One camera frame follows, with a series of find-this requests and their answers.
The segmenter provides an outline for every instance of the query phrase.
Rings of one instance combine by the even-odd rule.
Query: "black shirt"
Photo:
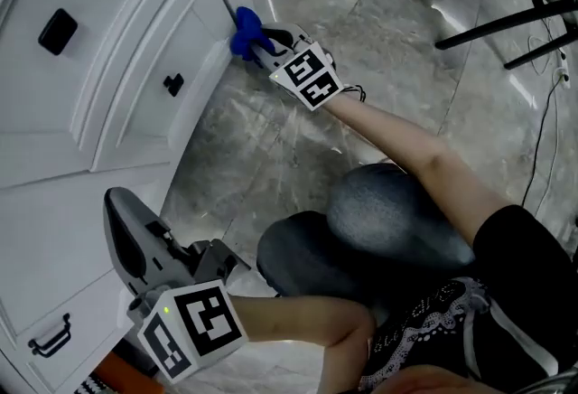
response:
[[[575,362],[578,280],[545,227],[508,206],[473,250],[476,277],[448,280],[377,329],[359,390],[428,364],[512,392]]]

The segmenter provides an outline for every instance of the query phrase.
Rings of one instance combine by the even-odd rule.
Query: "metal drawer pull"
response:
[[[166,78],[164,78],[163,82],[163,85],[169,90],[169,93],[173,97],[177,96],[179,90],[181,90],[182,84],[184,84],[184,79],[178,73],[174,77],[174,79],[171,79],[171,76],[167,76]]]
[[[41,355],[44,359],[48,359],[56,352],[58,352],[64,344],[70,341],[72,335],[70,334],[70,314],[65,314],[62,317],[64,321],[64,328],[58,332],[58,334],[54,335],[47,343],[40,345],[36,342],[35,339],[31,339],[28,342],[28,347],[32,348],[33,354]]]

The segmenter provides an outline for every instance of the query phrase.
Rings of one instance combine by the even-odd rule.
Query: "marble floor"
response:
[[[443,136],[486,183],[521,202],[557,64],[555,56],[536,60],[536,70],[527,64],[506,71],[502,64],[545,40],[544,25],[444,52],[433,44],[530,8],[530,0],[254,1],[264,21],[298,23],[332,51],[340,77],[361,84],[368,103]],[[563,32],[559,17],[549,23],[555,35]],[[527,208],[570,248],[578,212],[578,49],[566,51],[572,87],[557,88],[552,99]],[[309,113],[264,72],[234,60],[195,129],[163,217],[182,243],[222,238],[254,265],[268,225],[298,211],[323,211],[339,177],[384,158],[324,111]],[[257,273],[237,287],[271,293]],[[321,351],[306,344],[249,344],[173,389],[314,392],[320,367]]]

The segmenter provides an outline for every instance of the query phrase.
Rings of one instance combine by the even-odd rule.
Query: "drawer handle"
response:
[[[184,79],[178,73],[174,78],[171,78],[171,76],[167,76],[166,78],[164,78],[163,82],[163,85],[167,88],[167,90],[173,97],[177,96],[179,90],[181,90],[182,84],[184,84]]]
[[[60,55],[78,27],[76,20],[59,8],[44,26],[38,43],[53,55]]]
[[[33,354],[41,355],[44,359],[48,359],[49,357],[53,356],[56,352],[58,352],[64,344],[70,341],[72,335],[70,334],[70,314],[65,314],[62,317],[64,321],[64,328],[58,332],[55,336],[53,336],[47,343],[40,345],[36,342],[36,340],[31,339],[28,342],[28,347],[32,348]]]

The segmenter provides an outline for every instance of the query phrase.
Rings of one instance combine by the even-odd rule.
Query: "forearm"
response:
[[[319,394],[359,385],[375,320],[363,305],[333,297],[232,296],[249,341],[296,340],[325,348]]]
[[[416,177],[470,245],[484,221],[511,204],[486,187],[438,136],[346,94],[325,108]]]
[[[448,151],[439,137],[401,117],[348,97],[347,94],[341,93],[332,98],[324,107],[417,177],[431,166],[436,157]]]
[[[324,347],[362,329],[372,333],[375,322],[363,305],[344,299],[303,297],[241,297],[231,302],[249,341],[296,340]]]

